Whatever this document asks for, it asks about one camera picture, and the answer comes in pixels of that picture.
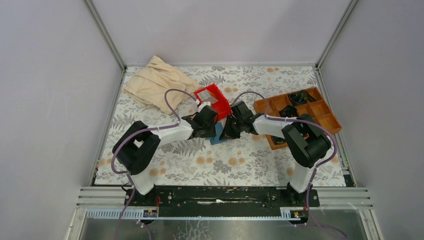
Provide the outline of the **blue card holder wallet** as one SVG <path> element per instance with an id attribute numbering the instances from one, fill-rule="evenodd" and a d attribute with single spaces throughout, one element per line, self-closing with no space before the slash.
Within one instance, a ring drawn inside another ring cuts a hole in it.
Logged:
<path id="1" fill-rule="evenodd" d="M 210 144 L 213 145 L 218 145 L 218 144 L 222 144 L 224 142 L 226 142 L 226 139 L 220 139 L 222 133 L 224 132 L 224 126 L 222 124 L 221 121 L 218 121 L 215 126 L 214 126 L 214 130 L 215 130 L 215 136 L 211 137 L 209 139 Z"/>

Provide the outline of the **red plastic bin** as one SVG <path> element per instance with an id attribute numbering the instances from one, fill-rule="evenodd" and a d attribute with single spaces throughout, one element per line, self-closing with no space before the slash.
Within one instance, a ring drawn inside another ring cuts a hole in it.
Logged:
<path id="1" fill-rule="evenodd" d="M 201 104 L 203 102 L 210 103 L 210 106 L 217 112 L 216 122 L 232 114 L 229 101 L 215 83 L 196 90 L 194 95 Z"/>

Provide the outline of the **wooden compartment tray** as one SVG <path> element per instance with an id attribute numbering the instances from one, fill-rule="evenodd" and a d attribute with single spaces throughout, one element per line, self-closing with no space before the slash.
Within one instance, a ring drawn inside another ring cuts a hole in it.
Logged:
<path id="1" fill-rule="evenodd" d="M 268 97 L 265 100 L 259 99 L 253 103 L 256 113 L 264 113 L 267 107 L 267 114 L 272 117 L 308 114 L 315 123 L 333 135 L 342 130 L 341 124 L 316 87 Z"/>

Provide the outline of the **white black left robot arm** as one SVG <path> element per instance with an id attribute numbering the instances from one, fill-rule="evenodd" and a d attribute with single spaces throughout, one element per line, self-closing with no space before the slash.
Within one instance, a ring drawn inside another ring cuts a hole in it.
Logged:
<path id="1" fill-rule="evenodd" d="M 182 117 L 171 125 L 149 127 L 142 121 L 134 122 L 112 149 L 113 158 L 125 167 L 125 174 L 136 192 L 136 199 L 144 206 L 155 200 L 155 183 L 146 170 L 156 150 L 173 142 L 216 136 L 218 113 L 206 105 L 198 112 Z"/>

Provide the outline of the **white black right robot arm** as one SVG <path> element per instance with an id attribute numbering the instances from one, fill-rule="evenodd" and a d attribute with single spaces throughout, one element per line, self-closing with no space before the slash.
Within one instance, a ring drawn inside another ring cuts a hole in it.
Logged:
<path id="1" fill-rule="evenodd" d="M 233 104 L 231 111 L 219 139 L 238 139 L 241 133 L 282 138 L 295 160 L 286 198 L 293 206 L 301 205 L 307 199 L 306 191 L 312 184 L 314 170 L 332 149 L 333 144 L 326 136 L 328 131 L 306 113 L 298 117 L 254 114 L 243 101 Z"/>

